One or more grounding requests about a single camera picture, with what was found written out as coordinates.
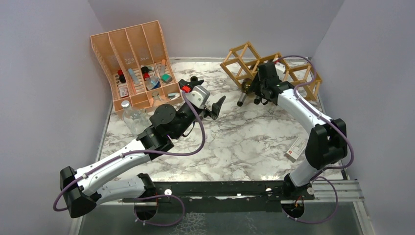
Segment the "green wine bottle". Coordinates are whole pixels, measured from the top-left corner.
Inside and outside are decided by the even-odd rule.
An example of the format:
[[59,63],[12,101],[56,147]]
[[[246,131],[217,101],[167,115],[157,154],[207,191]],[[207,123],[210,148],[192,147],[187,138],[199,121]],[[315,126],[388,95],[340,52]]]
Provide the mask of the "green wine bottle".
[[246,78],[246,79],[243,80],[243,82],[241,84],[241,92],[242,92],[242,94],[241,94],[239,100],[237,101],[237,106],[238,107],[242,107],[243,106],[243,104],[245,102],[245,99],[247,97],[254,97],[254,92],[249,91],[252,82],[253,82],[253,80],[252,79],[249,79],[249,78]]
[[262,103],[263,103],[262,97],[256,95],[255,98],[254,98],[254,104],[259,105],[259,104],[262,104]]
[[189,82],[190,86],[193,86],[193,87],[198,86],[198,85],[202,85],[203,83],[204,83],[204,80],[203,79],[199,80],[199,78],[196,77],[196,76],[192,76],[190,78],[190,82]]

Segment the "clear tall glass bottle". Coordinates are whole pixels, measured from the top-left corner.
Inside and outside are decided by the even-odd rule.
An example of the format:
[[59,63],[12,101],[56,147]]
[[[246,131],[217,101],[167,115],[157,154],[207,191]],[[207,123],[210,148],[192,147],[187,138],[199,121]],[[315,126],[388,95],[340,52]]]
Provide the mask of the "clear tall glass bottle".
[[152,92],[152,99],[153,99],[153,105],[152,107],[157,108],[160,105],[163,105],[166,103],[164,99],[160,96],[159,92]]

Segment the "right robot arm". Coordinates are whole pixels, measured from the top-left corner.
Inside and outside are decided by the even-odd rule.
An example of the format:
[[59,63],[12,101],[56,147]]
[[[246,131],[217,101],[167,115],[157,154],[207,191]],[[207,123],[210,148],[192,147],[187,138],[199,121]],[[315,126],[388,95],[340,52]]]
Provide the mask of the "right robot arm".
[[287,111],[308,133],[305,160],[283,180],[282,193],[295,199],[326,166],[347,155],[346,123],[332,119],[304,100],[288,81],[281,81],[274,62],[259,64],[250,86],[260,100],[271,102]]

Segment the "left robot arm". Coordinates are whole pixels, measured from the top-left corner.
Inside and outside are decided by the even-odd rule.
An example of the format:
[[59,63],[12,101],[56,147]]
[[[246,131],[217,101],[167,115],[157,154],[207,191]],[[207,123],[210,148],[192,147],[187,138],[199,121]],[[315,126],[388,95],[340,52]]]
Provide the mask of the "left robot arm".
[[[183,96],[184,104],[178,110],[170,104],[158,106],[150,117],[151,125],[121,150],[82,168],[63,168],[60,171],[60,192],[52,204],[53,210],[68,211],[71,218],[78,218],[108,201],[121,198],[150,200],[154,188],[144,174],[119,183],[112,179],[161,155],[184,157],[199,153],[206,143],[202,120],[205,117],[217,119],[226,99],[222,96],[209,110],[205,106],[204,98],[198,97],[194,92]],[[183,137],[185,131],[195,122],[199,124],[202,133],[200,145],[191,152],[172,152],[172,140]]]

